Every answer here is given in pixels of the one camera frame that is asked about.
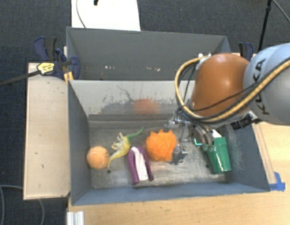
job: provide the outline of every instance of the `bin floor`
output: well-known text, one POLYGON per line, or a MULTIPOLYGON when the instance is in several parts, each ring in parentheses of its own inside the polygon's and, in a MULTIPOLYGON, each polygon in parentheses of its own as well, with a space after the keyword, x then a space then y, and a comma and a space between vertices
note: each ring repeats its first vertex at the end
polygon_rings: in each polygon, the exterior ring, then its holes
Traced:
MULTIPOLYGON (((110 155, 114 152, 111 146, 116 141, 119 132, 123 135, 137 132, 141 128, 98 128, 98 123, 89 121, 89 140, 90 147, 103 146, 110 155)), ((132 146, 145 146, 146 138, 150 131, 158 132, 161 127, 144 128, 143 132, 131 140, 132 146)), ((177 138, 180 137, 182 128, 172 129, 177 138)), ((137 187, 141 186, 160 186, 174 185, 181 183, 201 183, 201 182, 225 182, 224 173, 214 174, 211 164, 205 152, 200 147, 196 147, 192 142, 184 142, 189 154, 184 161, 178 165, 169 162, 155 162, 150 160, 150 167, 154 175, 153 181, 142 181, 137 187)), ((102 170, 91 170, 92 186, 94 189, 132 187, 132 179, 127 162, 127 155, 114 159, 110 165, 111 173, 108 168, 102 170)))

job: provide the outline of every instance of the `orange pom-pom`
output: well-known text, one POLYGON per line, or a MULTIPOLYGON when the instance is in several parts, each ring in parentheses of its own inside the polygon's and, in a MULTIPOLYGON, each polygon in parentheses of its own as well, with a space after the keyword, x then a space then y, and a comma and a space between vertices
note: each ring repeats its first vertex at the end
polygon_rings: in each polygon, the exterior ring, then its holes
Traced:
POLYGON ((161 129, 158 133, 151 131, 146 139, 146 151, 154 161, 171 161, 177 144, 176 136, 171 130, 164 132, 161 129))

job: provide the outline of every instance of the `yellow toy dinosaur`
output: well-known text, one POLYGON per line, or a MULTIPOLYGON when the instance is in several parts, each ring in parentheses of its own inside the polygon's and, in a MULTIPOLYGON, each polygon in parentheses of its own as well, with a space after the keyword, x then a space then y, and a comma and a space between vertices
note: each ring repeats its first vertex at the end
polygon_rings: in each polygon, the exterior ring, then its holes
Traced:
POLYGON ((114 142, 112 145, 112 149, 116 150, 116 152, 111 156, 109 163, 108 163, 108 168, 109 168, 112 160, 114 160, 116 158, 120 158, 122 156, 125 156, 130 151, 131 138, 141 134, 143 129, 144 128, 142 127, 137 133, 128 134, 127 136, 123 136, 123 134, 121 132, 119 133, 119 135, 117 137, 117 140, 119 142, 114 142))

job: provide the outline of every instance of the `blue tape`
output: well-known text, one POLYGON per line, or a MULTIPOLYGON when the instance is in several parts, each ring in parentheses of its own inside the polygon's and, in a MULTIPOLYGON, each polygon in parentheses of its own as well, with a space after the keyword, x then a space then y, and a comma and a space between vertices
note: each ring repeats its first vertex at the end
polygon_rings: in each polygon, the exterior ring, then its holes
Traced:
POLYGON ((282 191, 285 190, 285 182, 281 182, 280 174, 278 172, 274 172, 277 183, 269 184, 271 191, 282 191))

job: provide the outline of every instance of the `cable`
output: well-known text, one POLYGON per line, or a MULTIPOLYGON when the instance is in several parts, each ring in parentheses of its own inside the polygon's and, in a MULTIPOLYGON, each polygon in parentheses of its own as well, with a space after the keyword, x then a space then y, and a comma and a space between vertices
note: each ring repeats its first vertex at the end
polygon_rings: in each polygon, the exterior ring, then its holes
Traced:
POLYGON ((223 121, 227 119, 230 116, 233 116, 234 114, 238 113, 240 110, 244 109, 252 100, 253 98, 258 95, 276 76, 278 76, 283 70, 288 68, 290 66, 290 57, 286 59, 284 62, 279 64, 277 67, 272 69, 259 83, 255 83, 255 88, 248 93, 244 98, 241 98, 241 100, 235 102, 233 105, 231 105, 228 109, 225 109, 217 114, 214 114, 212 116, 203 117, 200 116, 194 112, 192 112, 183 102, 180 93, 179 93, 179 87, 178 87, 178 80, 180 77, 180 74, 183 72, 183 70, 188 67, 189 65, 193 64, 194 62, 199 61, 202 58, 196 58, 193 60, 189 60, 186 63, 184 63, 179 70, 177 71, 175 75, 175 93, 178 100, 179 106, 190 116, 192 116, 195 120, 201 120, 204 121, 204 123, 217 123, 219 121, 223 121))
MULTIPOLYGON (((5 201, 4 201, 4 195, 3 195, 2 188, 12 188, 12 189, 23 190, 23 188, 19 187, 19 186, 1 185, 0 184, 0 196, 1 196, 1 203, 2 203, 2 218, 1 218, 0 225, 4 224, 4 217, 5 217, 5 201)), ((42 220, 41 220, 40 225, 43 225, 44 224, 44 220, 45 220, 45 208, 44 208, 44 205, 43 205, 43 203, 42 203, 42 201, 40 199, 38 199, 38 202, 40 203, 40 206, 41 206, 41 209, 42 209, 42 220)))
POLYGON ((78 15, 78 17, 79 17, 79 20, 80 20, 80 22, 82 23, 83 27, 84 27, 84 28, 87 28, 87 27, 84 25, 84 23, 83 23, 83 21, 82 21, 82 19, 81 19, 81 17, 80 17, 80 14, 79 14, 79 11, 78 11, 78 6, 77 6, 77 4, 78 4, 78 0, 76 0, 76 12, 77 12, 77 15, 78 15))
POLYGON ((5 202, 4 202, 4 195, 2 191, 2 186, 0 184, 0 197, 1 197, 1 204, 2 204, 2 217, 1 217, 1 225, 4 223, 4 217, 5 217, 5 202))
POLYGON ((233 95, 231 95, 231 96, 229 96, 229 97, 227 97, 227 98, 224 98, 224 99, 222 99, 222 100, 220 100, 220 101, 218 101, 218 102, 216 102, 216 103, 214 103, 214 104, 212 104, 212 105, 210 105, 210 106, 206 106, 206 107, 203 107, 203 108, 200 108, 200 109, 196 109, 196 110, 192 110, 192 111, 193 111, 193 112, 198 112, 198 111, 202 111, 202 110, 206 110, 206 109, 212 108, 212 107, 214 107, 214 106, 219 105, 220 103, 223 103, 223 102, 225 102, 225 101, 227 101, 227 100, 229 100, 229 99, 231 99, 231 98, 236 97, 236 96, 239 95, 239 94, 242 94, 242 93, 246 92, 247 90, 251 89, 252 87, 254 87, 254 84, 252 84, 252 85, 250 85, 249 87, 247 87, 247 88, 241 90, 240 92, 237 92, 237 93, 235 93, 235 94, 233 94, 233 95))
POLYGON ((286 19, 289 21, 290 23, 290 18, 286 15, 286 13, 284 12, 284 10, 281 8, 281 6, 276 2, 276 0, 272 0, 276 6, 280 9, 280 11, 283 13, 283 15, 286 17, 286 19))

